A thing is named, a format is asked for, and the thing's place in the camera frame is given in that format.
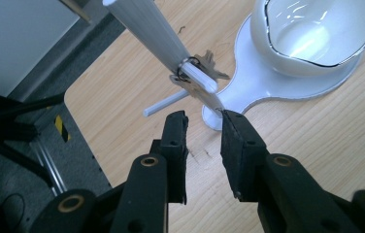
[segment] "yellow and black tape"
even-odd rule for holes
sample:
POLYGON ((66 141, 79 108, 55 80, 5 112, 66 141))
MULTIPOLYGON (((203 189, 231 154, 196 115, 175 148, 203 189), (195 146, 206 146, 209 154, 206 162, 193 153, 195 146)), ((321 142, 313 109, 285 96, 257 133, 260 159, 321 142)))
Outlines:
POLYGON ((60 115, 56 116, 54 124, 64 142, 68 142, 71 139, 71 135, 68 133, 67 128, 65 128, 64 122, 62 122, 60 115))

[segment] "table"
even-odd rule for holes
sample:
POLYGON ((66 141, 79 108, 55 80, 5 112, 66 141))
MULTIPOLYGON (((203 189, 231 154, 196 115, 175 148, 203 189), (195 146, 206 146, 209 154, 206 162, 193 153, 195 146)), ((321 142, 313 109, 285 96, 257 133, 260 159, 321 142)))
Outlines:
MULTIPOLYGON (((236 34, 254 1, 155 2, 191 54, 211 50, 216 68, 232 77, 236 34)), ((112 186, 124 182, 132 161, 161 138, 165 117, 185 110, 188 203, 170 205, 170 232, 261 232, 257 205, 233 198, 220 133, 204 124, 198 100, 188 97, 143 117, 144 108, 180 90, 169 74, 126 30, 71 85, 65 104, 112 186)), ((365 189, 365 52, 335 91, 309 101, 262 102, 245 116, 269 152, 297 158, 325 190, 350 200, 365 189)))

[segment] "dark gray carpet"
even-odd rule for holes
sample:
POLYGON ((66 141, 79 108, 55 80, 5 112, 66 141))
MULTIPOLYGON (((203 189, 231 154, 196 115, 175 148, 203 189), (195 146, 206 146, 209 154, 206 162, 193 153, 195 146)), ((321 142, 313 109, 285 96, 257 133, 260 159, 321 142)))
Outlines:
MULTIPOLYGON (((123 26, 114 17, 106 15, 45 81, 29 93, 25 101, 39 100, 65 92, 123 30, 123 26)), ((111 189, 64 104, 19 116, 17 121, 36 124, 40 135, 29 144, 22 142, 7 142, 7 144, 38 161, 36 142, 40 141, 49 152, 68 190, 85 188, 100 195, 111 189), (54 125, 53 120, 57 115, 61 116, 71 136, 67 142, 64 142, 54 125)), ((28 232, 35 218, 53 197, 52 190, 43 180, 0 156, 0 204, 13 232, 28 232)))

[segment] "white saucer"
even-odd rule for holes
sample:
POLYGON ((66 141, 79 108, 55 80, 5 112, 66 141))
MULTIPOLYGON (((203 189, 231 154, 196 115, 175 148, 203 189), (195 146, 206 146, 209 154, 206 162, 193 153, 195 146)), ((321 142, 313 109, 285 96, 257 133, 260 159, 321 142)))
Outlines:
MULTIPOLYGON (((250 35, 251 17, 241 26, 234 48, 236 71, 228 86, 217 96, 226 110, 244 114, 253 105, 268 99, 305 100, 336 89, 357 67, 360 56, 351 66, 325 76, 295 78, 284 76, 262 63, 250 35)), ((214 130, 222 129, 222 118, 206 106, 203 120, 214 130)))

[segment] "white bowl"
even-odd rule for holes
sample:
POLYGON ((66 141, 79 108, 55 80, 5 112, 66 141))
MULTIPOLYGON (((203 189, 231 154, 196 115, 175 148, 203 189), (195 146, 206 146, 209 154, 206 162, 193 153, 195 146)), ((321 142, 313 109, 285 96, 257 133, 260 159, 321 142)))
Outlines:
POLYGON ((262 60, 285 75, 335 72, 365 49, 365 0, 256 0, 252 18, 262 60))

